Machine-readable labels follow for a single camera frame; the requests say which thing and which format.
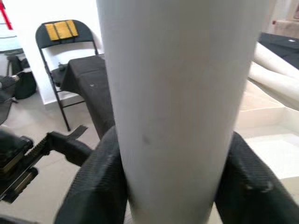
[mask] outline tiled floor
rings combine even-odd
[[[79,125],[88,127],[79,140],[95,148],[99,138],[86,105],[82,103],[68,107],[65,111],[73,130]],[[5,127],[17,135],[31,137],[35,143],[38,143],[47,132],[67,133],[58,107],[45,110],[37,93],[28,99],[19,100],[18,104],[13,104],[7,121],[1,126],[1,128]],[[1,202],[0,214],[42,224],[53,223],[55,214],[79,167],[67,162],[63,155],[55,152],[43,157],[36,166],[39,175],[13,204]],[[288,178],[282,182],[298,202],[299,178]],[[127,211],[125,223],[132,224],[129,209]],[[214,207],[209,224],[221,223]]]

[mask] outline white tube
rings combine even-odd
[[[299,81],[252,63],[249,77],[299,103]]]
[[[261,45],[256,44],[254,62],[273,72],[289,76],[299,80],[299,70],[286,62],[284,59],[274,54],[272,51]]]
[[[98,0],[137,224],[209,217],[264,0]]]

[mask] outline black folding chair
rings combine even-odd
[[[50,37],[48,35],[48,32],[47,32],[47,29],[45,27],[45,24],[55,23],[55,22],[60,22],[60,21],[51,21],[51,22],[46,22],[46,23],[43,23],[43,24],[40,25],[40,27],[36,31],[36,43],[37,43],[39,52],[42,56],[43,63],[44,63],[46,72],[49,76],[49,79],[50,79],[53,91],[55,93],[55,97],[57,99],[60,111],[61,111],[62,116],[64,118],[65,125],[67,127],[67,130],[70,131],[71,129],[70,129],[69,123],[67,121],[67,118],[65,116],[64,108],[66,108],[68,106],[72,106],[72,105],[82,103],[84,101],[80,101],[80,102],[77,102],[77,103],[74,103],[74,104],[69,104],[69,105],[63,105],[62,104],[62,102],[59,98],[59,95],[58,95],[58,93],[62,92],[62,90],[57,90],[56,86],[59,87],[62,80],[63,80],[63,76],[64,76],[64,71],[63,70],[64,69],[63,68],[58,68],[58,69],[50,70],[49,67],[48,67],[48,64],[46,62],[45,56],[43,54],[43,49],[49,48],[49,47],[52,47],[52,46],[56,46],[56,45],[59,45],[59,44],[78,43],[78,42],[92,42],[93,47],[94,47],[95,55],[98,55],[99,53],[98,53],[97,47],[95,45],[93,35],[92,35],[90,29],[88,28],[88,26],[86,26],[84,23],[82,23],[80,21],[77,21],[77,20],[73,20],[73,22],[76,26],[78,36],[63,39],[63,40],[51,41]]]

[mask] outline black tablecloth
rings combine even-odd
[[[60,89],[84,98],[100,138],[114,125],[105,60],[100,56],[70,60]]]
[[[299,39],[262,33],[258,41],[299,69]]]

